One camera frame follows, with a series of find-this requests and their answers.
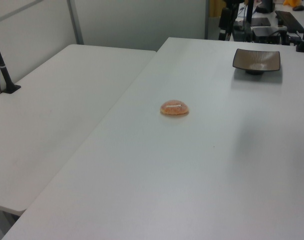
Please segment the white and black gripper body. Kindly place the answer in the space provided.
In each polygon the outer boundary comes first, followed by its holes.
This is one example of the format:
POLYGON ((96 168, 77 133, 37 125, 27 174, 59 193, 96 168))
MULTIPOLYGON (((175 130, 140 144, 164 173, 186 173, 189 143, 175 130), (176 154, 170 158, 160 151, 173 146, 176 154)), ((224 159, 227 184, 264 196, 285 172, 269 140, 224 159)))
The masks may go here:
POLYGON ((226 3, 226 7, 229 9, 234 8, 235 6, 244 3, 244 0, 223 0, 226 3))

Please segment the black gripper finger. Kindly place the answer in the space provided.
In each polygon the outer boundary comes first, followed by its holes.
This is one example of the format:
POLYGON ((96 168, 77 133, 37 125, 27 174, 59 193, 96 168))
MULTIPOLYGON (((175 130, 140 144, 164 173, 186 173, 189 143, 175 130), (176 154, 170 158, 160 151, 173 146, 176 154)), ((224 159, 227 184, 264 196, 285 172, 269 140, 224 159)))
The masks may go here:
POLYGON ((234 22, 238 15, 238 9, 234 8, 231 10, 230 22, 229 22, 229 32, 232 32, 234 22))
POLYGON ((230 9, 229 8, 223 8, 221 11, 220 21, 219 21, 219 40, 225 40, 227 29, 229 25, 229 19, 230 19, 230 9))

